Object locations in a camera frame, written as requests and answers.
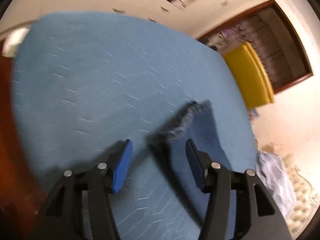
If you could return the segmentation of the dark blue denim jeans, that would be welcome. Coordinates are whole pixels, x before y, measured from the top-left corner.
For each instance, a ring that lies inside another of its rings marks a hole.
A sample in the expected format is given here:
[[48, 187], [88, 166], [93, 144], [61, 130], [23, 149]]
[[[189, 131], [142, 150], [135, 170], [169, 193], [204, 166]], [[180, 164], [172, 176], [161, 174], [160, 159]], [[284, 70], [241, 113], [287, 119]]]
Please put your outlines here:
[[161, 142], [175, 140], [185, 135], [193, 119], [205, 111], [212, 110], [209, 100], [191, 101], [173, 114], [158, 130], [147, 137], [148, 145], [156, 146]]

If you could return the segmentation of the grey star pattern duvet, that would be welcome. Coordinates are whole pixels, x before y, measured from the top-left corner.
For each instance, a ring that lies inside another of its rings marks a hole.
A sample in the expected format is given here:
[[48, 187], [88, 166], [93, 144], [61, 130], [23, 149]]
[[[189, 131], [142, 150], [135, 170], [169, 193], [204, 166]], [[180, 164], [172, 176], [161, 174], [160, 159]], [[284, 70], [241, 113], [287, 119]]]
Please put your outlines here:
[[285, 219], [288, 219], [296, 204], [296, 194], [280, 156], [259, 151], [256, 172], [268, 189]]

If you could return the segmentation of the dark wooden drawer chest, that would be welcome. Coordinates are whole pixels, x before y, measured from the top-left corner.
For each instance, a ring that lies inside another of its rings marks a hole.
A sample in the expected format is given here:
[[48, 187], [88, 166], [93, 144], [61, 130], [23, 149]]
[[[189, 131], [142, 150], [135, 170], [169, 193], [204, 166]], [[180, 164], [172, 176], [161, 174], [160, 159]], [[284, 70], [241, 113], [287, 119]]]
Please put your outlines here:
[[31, 175], [17, 134], [11, 104], [13, 59], [1, 56], [1, 232], [25, 239], [33, 229], [44, 195]]

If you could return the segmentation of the cream tufted headboard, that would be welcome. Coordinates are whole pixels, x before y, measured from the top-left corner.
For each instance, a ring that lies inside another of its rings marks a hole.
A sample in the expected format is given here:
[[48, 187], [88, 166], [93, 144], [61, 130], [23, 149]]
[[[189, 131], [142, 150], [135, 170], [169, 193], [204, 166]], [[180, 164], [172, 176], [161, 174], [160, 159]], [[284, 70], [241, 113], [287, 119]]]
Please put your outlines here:
[[292, 239], [297, 239], [315, 214], [318, 194], [310, 181], [300, 174], [294, 154], [286, 155], [282, 161], [296, 196], [296, 204], [286, 223]]

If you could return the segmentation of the blue quilted bed cover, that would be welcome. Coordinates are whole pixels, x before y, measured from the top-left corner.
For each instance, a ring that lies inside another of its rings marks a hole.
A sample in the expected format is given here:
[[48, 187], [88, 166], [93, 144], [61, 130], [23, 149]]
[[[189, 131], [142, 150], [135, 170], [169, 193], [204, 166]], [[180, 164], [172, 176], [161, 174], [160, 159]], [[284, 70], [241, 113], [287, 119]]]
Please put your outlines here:
[[[188, 102], [209, 100], [185, 135], [147, 137]], [[86, 171], [131, 140], [124, 185], [110, 200], [121, 239], [197, 239], [208, 195], [184, 145], [227, 168], [255, 167], [248, 112], [224, 59], [179, 31], [102, 12], [36, 20], [12, 74], [15, 122], [31, 173], [48, 192], [65, 170]]]

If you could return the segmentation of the patterned lace curtain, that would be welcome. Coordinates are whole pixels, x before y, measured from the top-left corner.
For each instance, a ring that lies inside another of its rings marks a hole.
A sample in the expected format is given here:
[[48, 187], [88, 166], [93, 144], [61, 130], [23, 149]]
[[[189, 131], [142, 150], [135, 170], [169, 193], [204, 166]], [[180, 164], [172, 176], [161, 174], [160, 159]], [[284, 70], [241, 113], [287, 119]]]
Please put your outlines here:
[[208, 38], [205, 45], [223, 55], [246, 41], [259, 56], [274, 85], [285, 83], [293, 77], [288, 60], [276, 36], [260, 16], [253, 16], [231, 27], [220, 29]]

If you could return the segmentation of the brown wooden door frame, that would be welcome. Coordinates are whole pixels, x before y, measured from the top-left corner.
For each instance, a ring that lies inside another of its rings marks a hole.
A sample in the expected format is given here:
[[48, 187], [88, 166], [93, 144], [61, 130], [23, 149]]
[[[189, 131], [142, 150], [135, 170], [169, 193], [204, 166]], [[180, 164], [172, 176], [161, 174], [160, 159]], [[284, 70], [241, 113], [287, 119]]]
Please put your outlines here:
[[262, 62], [275, 93], [313, 76], [295, 28], [274, 0], [261, 3], [221, 23], [198, 38], [221, 55], [244, 42]]

